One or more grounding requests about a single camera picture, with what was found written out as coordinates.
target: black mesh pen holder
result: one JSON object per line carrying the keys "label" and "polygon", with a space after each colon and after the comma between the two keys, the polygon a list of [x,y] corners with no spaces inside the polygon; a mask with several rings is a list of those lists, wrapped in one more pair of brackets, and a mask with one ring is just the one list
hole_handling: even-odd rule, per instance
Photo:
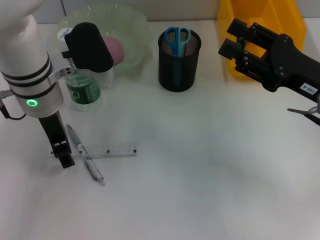
{"label": "black mesh pen holder", "polygon": [[[171,92],[183,92],[192,87],[195,82],[201,39],[198,34],[190,30],[191,38],[182,50],[182,56],[173,55],[173,47],[166,43],[165,33],[158,40],[159,46],[159,83]],[[181,30],[180,40],[188,38],[188,32]],[[175,32],[167,34],[167,40],[174,42]]]}

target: pink ball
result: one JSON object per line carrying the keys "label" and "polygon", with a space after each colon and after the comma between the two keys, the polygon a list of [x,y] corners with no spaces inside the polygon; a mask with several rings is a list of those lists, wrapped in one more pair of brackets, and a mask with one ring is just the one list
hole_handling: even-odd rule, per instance
{"label": "pink ball", "polygon": [[105,36],[103,40],[113,58],[113,64],[117,65],[124,58],[124,49],[121,42],[112,36]]}

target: ruler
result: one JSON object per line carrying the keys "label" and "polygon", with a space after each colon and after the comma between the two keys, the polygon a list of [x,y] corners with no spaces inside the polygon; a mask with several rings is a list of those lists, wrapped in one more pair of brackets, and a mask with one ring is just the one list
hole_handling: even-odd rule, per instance
{"label": "ruler", "polygon": [[[135,157],[137,156],[137,145],[134,143],[118,144],[84,144],[87,153],[73,149],[71,147],[71,156],[83,156],[91,158],[114,158],[114,157]],[[55,158],[51,146],[49,146],[49,157]]]}

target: clear plastic bowl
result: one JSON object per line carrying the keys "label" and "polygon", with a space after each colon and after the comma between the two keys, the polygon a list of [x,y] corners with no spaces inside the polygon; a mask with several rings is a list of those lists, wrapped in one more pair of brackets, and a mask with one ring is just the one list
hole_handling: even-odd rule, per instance
{"label": "clear plastic bowl", "polygon": [[111,36],[121,42],[124,56],[115,66],[117,75],[138,67],[153,40],[145,15],[130,6],[113,3],[99,3],[75,10],[63,18],[57,30],[73,28],[84,22],[95,24],[102,37]]}

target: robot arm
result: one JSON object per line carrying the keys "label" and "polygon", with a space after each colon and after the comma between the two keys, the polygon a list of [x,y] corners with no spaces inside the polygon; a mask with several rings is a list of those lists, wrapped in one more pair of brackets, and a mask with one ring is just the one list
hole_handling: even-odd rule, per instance
{"label": "robot arm", "polygon": [[257,23],[247,27],[235,18],[227,32],[265,49],[265,53],[257,57],[230,39],[225,39],[218,53],[235,59],[235,69],[261,83],[266,90],[275,92],[286,87],[316,102],[317,106],[309,111],[288,110],[319,125],[320,120],[311,114],[320,113],[320,63],[300,52],[288,35],[277,34]]}
{"label": "robot arm", "polygon": [[[31,15],[42,2],[0,0],[0,71],[10,87],[1,99],[15,95],[25,114],[39,119],[55,157],[68,168],[75,163],[59,114],[63,95],[56,81],[64,73],[52,74],[53,63]],[[13,119],[2,101],[0,108],[6,118]]]}
{"label": "robot arm", "polygon": [[58,79],[73,74],[67,59],[78,69],[91,71],[103,82],[113,77],[113,59],[98,28],[80,23],[65,36],[69,51],[49,55],[31,15],[43,0],[0,0],[0,72],[10,90],[0,91],[0,111],[9,115],[2,99],[14,95],[26,115],[40,121],[53,154],[63,168],[73,166],[71,149],[59,109],[63,95]]}

